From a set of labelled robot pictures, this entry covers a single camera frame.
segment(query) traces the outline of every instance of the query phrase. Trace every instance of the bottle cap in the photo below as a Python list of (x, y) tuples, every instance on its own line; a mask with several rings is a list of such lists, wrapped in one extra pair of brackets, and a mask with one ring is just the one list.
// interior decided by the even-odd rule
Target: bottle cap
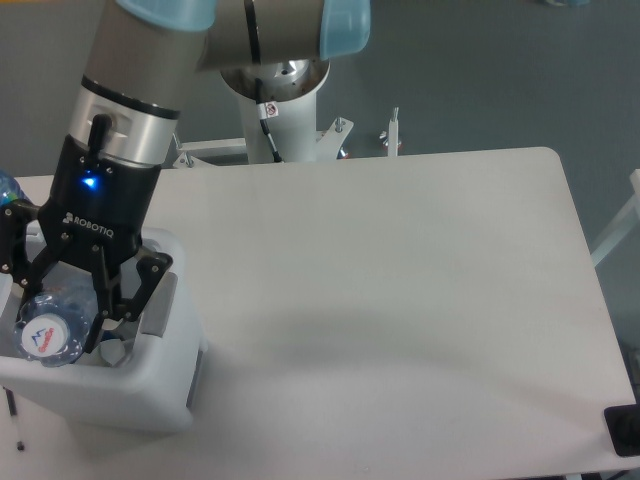
[(34, 357), (50, 357), (67, 344), (69, 327), (58, 315), (45, 314), (32, 319), (22, 330), (22, 348)]

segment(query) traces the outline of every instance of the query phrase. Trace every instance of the robotiq logo text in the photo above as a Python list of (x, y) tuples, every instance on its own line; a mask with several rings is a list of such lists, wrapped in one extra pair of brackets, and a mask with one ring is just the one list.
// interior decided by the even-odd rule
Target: robotiq logo text
[(67, 216), (62, 220), (62, 223), (73, 223), (76, 225), (80, 225), (81, 227), (84, 227), (93, 232), (106, 235), (109, 238), (113, 238), (113, 230), (105, 228), (102, 225), (98, 225), (97, 223), (91, 223), (89, 220), (86, 220), (84, 218), (76, 217), (71, 212), (67, 212)]

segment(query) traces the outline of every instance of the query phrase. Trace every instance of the screw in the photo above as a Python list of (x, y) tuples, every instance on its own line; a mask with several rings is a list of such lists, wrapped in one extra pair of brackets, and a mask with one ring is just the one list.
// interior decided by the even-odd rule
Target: screw
[(338, 117), (336, 118), (336, 132), (337, 133), (342, 133), (342, 127), (344, 127), (347, 124), (347, 122), (345, 122), (342, 117)]

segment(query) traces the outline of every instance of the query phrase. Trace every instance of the white table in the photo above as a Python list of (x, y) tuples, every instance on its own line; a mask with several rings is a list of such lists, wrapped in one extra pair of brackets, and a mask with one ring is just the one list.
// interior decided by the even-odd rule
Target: white table
[[(50, 177), (22, 180), (38, 203)], [(18, 399), (6, 479), (476, 480), (640, 466), (633, 402), (560, 161), (504, 150), (163, 172), (211, 342), (184, 434)]]

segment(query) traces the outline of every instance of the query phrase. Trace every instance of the white metal frame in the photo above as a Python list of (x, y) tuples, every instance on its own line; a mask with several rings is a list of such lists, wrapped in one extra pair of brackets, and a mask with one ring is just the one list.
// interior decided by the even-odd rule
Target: white metal frame
[(596, 238), (591, 251), (591, 260), (597, 267), (626, 236), (640, 223), (640, 170), (631, 174), (634, 195), (613, 217)]

